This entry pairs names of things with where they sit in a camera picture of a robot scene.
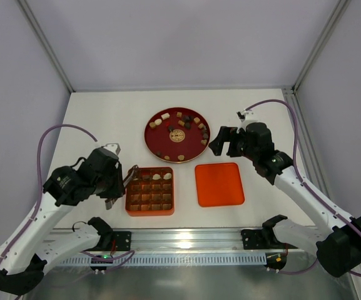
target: white table surface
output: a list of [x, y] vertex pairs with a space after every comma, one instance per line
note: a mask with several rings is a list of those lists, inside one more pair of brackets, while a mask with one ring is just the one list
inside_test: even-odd
[[[207, 149], [201, 156], [184, 164], [170, 164], [155, 158], [144, 142], [144, 129], [149, 118], [160, 110], [185, 107], [198, 111], [207, 120], [211, 138], [220, 126], [237, 126], [236, 112], [265, 99], [283, 99], [280, 89], [209, 90], [209, 91], [140, 91], [77, 92], [71, 95], [64, 123], [82, 126], [102, 144], [119, 143], [119, 159], [124, 173], [134, 164], [140, 167], [170, 166], [175, 179], [175, 212], [171, 216], [131, 217], [122, 198], [107, 211], [104, 201], [96, 196], [81, 202], [56, 228], [71, 228], [76, 221], [103, 218], [113, 228], [222, 228], [261, 226], [263, 221], [284, 214], [305, 226], [313, 223], [284, 193], [260, 177], [245, 158], [215, 157]], [[289, 115], [280, 104], [255, 108], [260, 120], [272, 131], [275, 147], [292, 155], [293, 130]], [[49, 173], [71, 165], [80, 156], [87, 157], [94, 142], [84, 133], [64, 128], [59, 135]], [[303, 169], [298, 154], [298, 164]], [[233, 161], [238, 164], [245, 193], [240, 206], [200, 207], [197, 201], [194, 168], [198, 164]]]

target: white robotic arm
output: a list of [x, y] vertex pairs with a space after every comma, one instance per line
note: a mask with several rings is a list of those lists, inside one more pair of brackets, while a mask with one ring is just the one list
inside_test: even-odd
[[[80, 230], [62, 237], [46, 246], [42, 243], [55, 225], [81, 201], [92, 194], [105, 199], [107, 209], [123, 196], [125, 187], [138, 171], [134, 166], [125, 180], [118, 154], [118, 144], [96, 148], [80, 167], [64, 166], [55, 169], [44, 184], [41, 205], [34, 208], [0, 246], [0, 290], [23, 295], [32, 290], [62, 260], [86, 249], [111, 249], [114, 232], [101, 218], [94, 217]], [[6, 246], [31, 219], [27, 230], [1, 257]]]
[[358, 266], [361, 263], [361, 237], [344, 220], [361, 232], [361, 217], [353, 218], [305, 176], [297, 173], [293, 159], [275, 150], [270, 130], [264, 123], [258, 122], [253, 111], [238, 112], [238, 117], [242, 122], [239, 127], [222, 126], [218, 136], [209, 144], [214, 155], [221, 155], [224, 143], [229, 142], [227, 156], [251, 160], [257, 173], [290, 196], [317, 226], [311, 229], [285, 216], [273, 217], [263, 223], [262, 236], [267, 245], [281, 242], [303, 249], [316, 256], [328, 273], [335, 277]]

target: red plate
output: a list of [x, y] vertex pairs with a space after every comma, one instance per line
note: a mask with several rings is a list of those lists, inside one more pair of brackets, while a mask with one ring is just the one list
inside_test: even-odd
[[[182, 117], [177, 117], [177, 112], [182, 113], [183, 116], [193, 116], [199, 118], [200, 122], [196, 124], [194, 120], [190, 121], [191, 128], [180, 126], [179, 121], [182, 121]], [[168, 113], [170, 117], [166, 120], [162, 120], [162, 115]], [[162, 120], [162, 124], [155, 128], [150, 127], [150, 123], [157, 119]], [[198, 128], [198, 125], [204, 124], [206, 126], [206, 133], [208, 135], [207, 144], [203, 145], [202, 129]], [[174, 131], [169, 132], [168, 126], [173, 126]], [[154, 154], [155, 157], [160, 158], [170, 163], [185, 163], [199, 156], [208, 146], [210, 140], [210, 127], [205, 118], [188, 108], [173, 107], [168, 108], [155, 114], [148, 122], [144, 131], [144, 139], [148, 149]], [[183, 155], [184, 160], [180, 161], [178, 156]]]

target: chocolate piece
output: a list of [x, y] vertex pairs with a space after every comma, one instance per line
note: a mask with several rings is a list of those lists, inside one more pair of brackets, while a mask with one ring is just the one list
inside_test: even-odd
[[190, 122], [190, 117], [189, 116], [183, 116], [182, 117], [183, 122], [187, 123]]

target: orange square tray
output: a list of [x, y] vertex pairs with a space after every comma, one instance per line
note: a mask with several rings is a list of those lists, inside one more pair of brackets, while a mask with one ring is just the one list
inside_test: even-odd
[[211, 206], [241, 205], [245, 197], [237, 164], [200, 164], [195, 167], [198, 204]]

